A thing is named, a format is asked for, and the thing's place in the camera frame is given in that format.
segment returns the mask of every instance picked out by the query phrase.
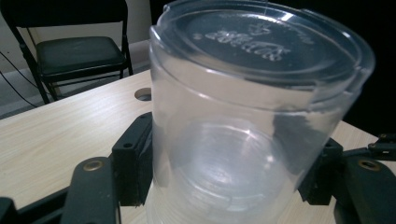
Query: light wood tabletop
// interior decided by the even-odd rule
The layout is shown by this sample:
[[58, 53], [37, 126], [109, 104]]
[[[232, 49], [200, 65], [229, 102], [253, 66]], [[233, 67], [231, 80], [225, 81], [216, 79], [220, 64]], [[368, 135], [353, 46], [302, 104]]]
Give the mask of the light wood tabletop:
[[[0, 120], [0, 196], [24, 207], [67, 187], [75, 167], [111, 148], [151, 102], [135, 93], [151, 87], [149, 71]], [[376, 137], [340, 122], [332, 138], [345, 149]], [[394, 162], [384, 162], [393, 172]], [[303, 203], [298, 192], [279, 223], [335, 223], [330, 206]], [[147, 223], [144, 206], [122, 207], [122, 223]]]

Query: clear plastic container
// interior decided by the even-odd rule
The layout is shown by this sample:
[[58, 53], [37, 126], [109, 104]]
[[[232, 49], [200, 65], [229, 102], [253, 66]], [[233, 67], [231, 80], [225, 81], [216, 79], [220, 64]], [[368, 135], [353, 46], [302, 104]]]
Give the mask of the clear plastic container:
[[262, 1], [176, 1], [150, 34], [150, 224], [276, 223], [375, 66], [345, 26]]

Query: chair frame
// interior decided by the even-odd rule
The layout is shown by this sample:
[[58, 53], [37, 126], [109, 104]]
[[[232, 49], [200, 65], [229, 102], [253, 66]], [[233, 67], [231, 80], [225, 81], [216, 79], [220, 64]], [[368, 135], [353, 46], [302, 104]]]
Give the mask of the chair frame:
[[[105, 4], [104, 7], [98, 7], [98, 3]], [[52, 13], [51, 7], [62, 8], [62, 13]], [[120, 71], [120, 78], [123, 78], [123, 70], [128, 68], [129, 74], [132, 75], [133, 68], [131, 63], [131, 56], [129, 51], [129, 43], [127, 36], [127, 21], [128, 21], [128, 7], [125, 0], [0, 0], [0, 10], [2, 15], [10, 28], [12, 34], [16, 37], [23, 54], [23, 58], [26, 60], [35, 84], [40, 92], [41, 97], [45, 104], [50, 102], [49, 97], [44, 89], [43, 83], [49, 90], [53, 100], [56, 101], [57, 94], [55, 87], [61, 87], [65, 85], [72, 85], [79, 82], [85, 82], [105, 77], [114, 77], [117, 75], [105, 76], [105, 77], [94, 77], [84, 79], [80, 81], [70, 81], [80, 77], [91, 77], [96, 75], [102, 75], [105, 73]], [[74, 20], [73, 15], [86, 15], [81, 21]], [[94, 67], [87, 69], [80, 69], [72, 71], [68, 78], [56, 78], [53, 76], [42, 76], [38, 71], [38, 62], [36, 61], [32, 51], [29, 50], [28, 45], [23, 39], [18, 28], [36, 28], [36, 27], [54, 27], [54, 26], [68, 26], [68, 25], [84, 25], [84, 24], [99, 24], [99, 23], [111, 23], [111, 22], [122, 22], [121, 31], [121, 54], [125, 57], [125, 62], [118, 65], [106, 66], [106, 67]], [[59, 81], [66, 81], [64, 84], [54, 84]]]

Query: black chair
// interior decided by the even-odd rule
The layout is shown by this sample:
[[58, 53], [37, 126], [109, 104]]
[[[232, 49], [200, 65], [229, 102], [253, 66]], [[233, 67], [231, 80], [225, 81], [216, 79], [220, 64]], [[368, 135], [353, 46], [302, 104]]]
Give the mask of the black chair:
[[[45, 104], [55, 88], [104, 77], [133, 74], [126, 34], [128, 7], [125, 0], [0, 0], [2, 15], [17, 38]], [[53, 27], [121, 22], [121, 49], [107, 36], [67, 37], [35, 44], [36, 57], [19, 28]]]

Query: black seat cushion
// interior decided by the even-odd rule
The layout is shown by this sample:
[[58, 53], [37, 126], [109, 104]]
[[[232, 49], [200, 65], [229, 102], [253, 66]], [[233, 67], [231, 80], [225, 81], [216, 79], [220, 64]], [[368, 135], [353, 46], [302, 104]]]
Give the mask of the black seat cushion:
[[37, 44], [36, 51], [39, 73], [43, 77], [125, 62], [114, 41], [105, 36], [43, 41]]

